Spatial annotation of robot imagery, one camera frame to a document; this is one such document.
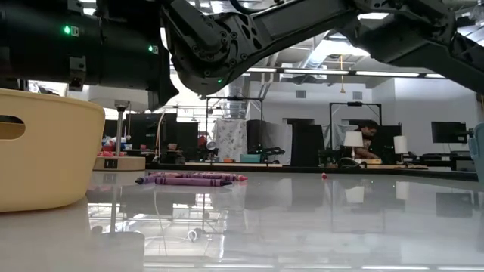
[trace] purple crayon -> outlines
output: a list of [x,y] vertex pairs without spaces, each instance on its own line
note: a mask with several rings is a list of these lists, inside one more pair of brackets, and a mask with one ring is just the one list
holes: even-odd
[[218,179],[221,181],[246,181],[249,178],[243,175],[224,174],[224,173],[172,173],[172,172],[154,172],[150,176],[160,176],[163,178],[207,178]]
[[209,187],[221,187],[221,186],[232,184],[230,181],[221,181],[217,179],[165,178],[159,175],[152,175],[144,178],[138,178],[135,182],[137,184],[155,183],[158,185],[185,185],[185,186],[209,186]]

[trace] man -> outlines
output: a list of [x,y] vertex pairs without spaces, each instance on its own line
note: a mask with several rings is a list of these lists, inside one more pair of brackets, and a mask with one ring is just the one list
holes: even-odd
[[358,125],[356,131],[361,131],[363,135],[363,147],[355,148],[356,159],[379,159],[379,157],[370,152],[371,140],[378,131],[378,124],[373,120],[365,120]]

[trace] ceiling light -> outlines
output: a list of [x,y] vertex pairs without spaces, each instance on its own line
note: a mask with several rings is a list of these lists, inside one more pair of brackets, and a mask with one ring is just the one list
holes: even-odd
[[309,75],[348,75],[348,71],[342,71],[342,70],[284,69],[284,72],[309,74]]
[[262,68],[262,67],[252,67],[247,70],[247,72],[254,73],[275,73],[277,71],[275,68]]
[[417,77],[418,73],[399,73],[399,72],[374,72],[374,71],[358,71],[357,76],[393,76],[393,77]]
[[224,11],[223,4],[220,1],[212,1],[212,12],[219,14]]
[[372,19],[372,20],[382,20],[383,18],[387,17],[388,13],[380,13],[380,12],[373,12],[369,14],[360,14],[358,15],[358,19]]
[[426,78],[428,79],[444,79],[445,77],[439,74],[426,74]]
[[95,12],[95,11],[96,11],[96,9],[95,9],[95,8],[85,8],[85,9],[84,9],[84,14],[86,14],[86,15],[91,15],[91,16],[92,16],[92,15],[94,14],[94,12]]

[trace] yellow basket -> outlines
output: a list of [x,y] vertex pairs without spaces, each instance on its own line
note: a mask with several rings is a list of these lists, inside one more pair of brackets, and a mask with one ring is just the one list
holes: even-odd
[[103,108],[0,89],[0,212],[49,209],[83,198],[101,147]]

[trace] black robotic arm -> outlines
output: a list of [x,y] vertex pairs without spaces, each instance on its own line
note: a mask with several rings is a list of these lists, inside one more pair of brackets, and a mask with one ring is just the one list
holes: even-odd
[[[186,0],[96,5],[90,17],[77,0],[0,0],[0,75],[78,90],[147,90],[155,110],[178,93],[169,52],[183,84],[212,94],[262,58],[335,29],[382,63],[428,68],[484,94],[484,48],[457,32],[454,13],[440,0],[292,0],[253,14],[212,15]],[[370,29],[358,20],[370,12],[391,15]]]
[[[361,13],[391,13],[374,29]],[[439,0],[293,0],[246,15],[202,15],[185,0],[163,3],[169,50],[181,81],[212,94],[260,59],[336,29],[374,59],[423,67],[480,94],[484,48],[457,32],[455,14]]]

